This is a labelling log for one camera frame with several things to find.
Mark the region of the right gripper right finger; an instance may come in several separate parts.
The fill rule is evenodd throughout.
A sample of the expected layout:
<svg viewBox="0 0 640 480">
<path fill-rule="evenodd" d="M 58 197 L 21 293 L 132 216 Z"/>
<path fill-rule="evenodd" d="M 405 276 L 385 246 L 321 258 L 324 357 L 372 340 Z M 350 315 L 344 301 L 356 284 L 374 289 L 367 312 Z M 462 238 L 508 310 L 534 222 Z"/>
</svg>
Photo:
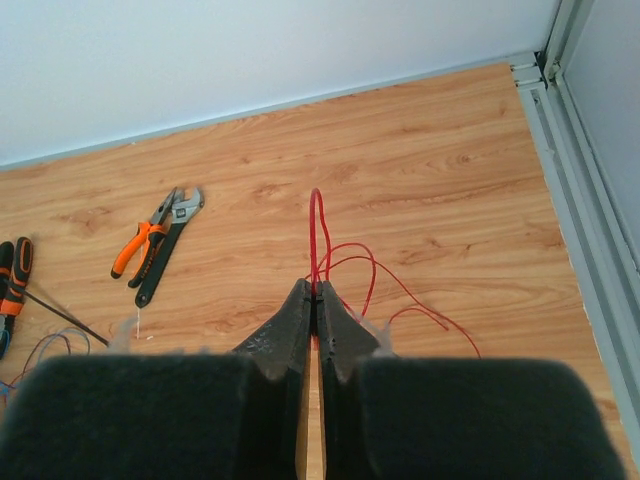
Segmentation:
<svg viewBox="0 0 640 480">
<path fill-rule="evenodd" d="M 566 364 L 401 357 L 316 287 L 329 479 L 622 479 L 596 403 Z"/>
</svg>

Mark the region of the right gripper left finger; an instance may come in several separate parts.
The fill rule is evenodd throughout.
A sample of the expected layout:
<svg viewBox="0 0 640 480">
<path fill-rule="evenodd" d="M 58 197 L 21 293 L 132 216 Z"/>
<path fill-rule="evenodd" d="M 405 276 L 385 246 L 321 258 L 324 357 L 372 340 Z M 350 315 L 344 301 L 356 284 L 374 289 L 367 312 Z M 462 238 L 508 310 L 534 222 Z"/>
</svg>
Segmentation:
<svg viewBox="0 0 640 480">
<path fill-rule="evenodd" d="M 301 479 L 311 288 L 224 354 L 58 356 L 1 425 L 5 479 Z"/>
</svg>

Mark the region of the black zip tie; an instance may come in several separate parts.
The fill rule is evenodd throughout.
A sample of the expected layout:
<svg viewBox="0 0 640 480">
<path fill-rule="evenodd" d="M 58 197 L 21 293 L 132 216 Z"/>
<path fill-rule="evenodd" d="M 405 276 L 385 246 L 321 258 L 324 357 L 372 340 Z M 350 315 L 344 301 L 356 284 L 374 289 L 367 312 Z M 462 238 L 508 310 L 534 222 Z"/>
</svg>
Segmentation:
<svg viewBox="0 0 640 480">
<path fill-rule="evenodd" d="M 104 336 L 98 334 L 96 331 L 94 331 L 92 328 L 90 328 L 84 322 L 82 322 L 79 319 L 75 318 L 71 314 L 65 313 L 62 310 L 60 310 L 60 309 L 48 304 L 47 302 L 45 302 L 44 300 L 38 298 L 36 295 L 30 293 L 26 289 L 22 289 L 21 293 L 26 298 L 34 301 L 37 305 L 43 307 L 47 311 L 53 313 L 54 315 L 57 315 L 58 317 L 62 318 L 63 320 L 65 320 L 68 323 L 70 323 L 71 325 L 73 325 L 74 327 L 76 327 L 79 330 L 83 331 L 84 333 L 86 333 L 87 335 L 92 337 L 93 339 L 97 340 L 102 345 L 104 345 L 106 347 L 108 347 L 110 345 L 110 342 Z"/>
</svg>

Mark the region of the small orange needle-nose pliers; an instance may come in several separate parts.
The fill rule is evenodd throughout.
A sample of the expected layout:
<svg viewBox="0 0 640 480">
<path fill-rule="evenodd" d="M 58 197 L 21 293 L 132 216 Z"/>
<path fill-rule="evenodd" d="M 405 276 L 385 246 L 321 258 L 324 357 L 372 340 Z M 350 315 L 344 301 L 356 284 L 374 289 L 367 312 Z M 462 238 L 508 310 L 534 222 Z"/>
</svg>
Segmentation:
<svg viewBox="0 0 640 480">
<path fill-rule="evenodd" d="M 183 195 L 179 194 L 178 189 L 174 187 L 156 208 L 150 219 L 138 223 L 136 234 L 122 248 L 114 260 L 111 268 L 111 277 L 113 279 L 120 278 L 134 254 L 141 251 L 140 262 L 129 279 L 127 286 L 135 288 L 142 283 L 167 235 L 165 223 L 171 207 L 176 199 L 182 198 Z"/>
</svg>

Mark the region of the black adjustable wrench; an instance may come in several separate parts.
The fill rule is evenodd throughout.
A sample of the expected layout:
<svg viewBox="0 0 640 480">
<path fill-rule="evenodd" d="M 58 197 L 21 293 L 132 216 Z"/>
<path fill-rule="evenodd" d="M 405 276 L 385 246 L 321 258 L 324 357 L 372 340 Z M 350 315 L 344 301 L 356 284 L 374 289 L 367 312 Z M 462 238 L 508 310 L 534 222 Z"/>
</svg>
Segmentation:
<svg viewBox="0 0 640 480">
<path fill-rule="evenodd" d="M 187 223 L 204 207 L 204 204 L 202 190 L 195 187 L 190 198 L 185 197 L 184 189 L 178 189 L 171 205 L 165 208 L 165 212 L 171 215 L 171 222 L 163 239 L 160 242 L 153 241 L 153 256 L 149 262 L 145 263 L 135 297 L 135 304 L 138 308 L 144 308 L 151 302 L 182 231 Z"/>
</svg>

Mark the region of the large orange black pliers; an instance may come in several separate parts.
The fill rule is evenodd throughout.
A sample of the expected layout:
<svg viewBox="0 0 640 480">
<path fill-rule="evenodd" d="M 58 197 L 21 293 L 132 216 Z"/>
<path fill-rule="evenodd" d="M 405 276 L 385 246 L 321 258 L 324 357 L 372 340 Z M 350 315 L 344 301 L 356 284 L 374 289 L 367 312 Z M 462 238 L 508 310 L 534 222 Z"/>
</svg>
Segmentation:
<svg viewBox="0 0 640 480">
<path fill-rule="evenodd" d="M 34 246 L 29 237 L 1 243 L 1 358 L 14 337 L 33 266 Z"/>
</svg>

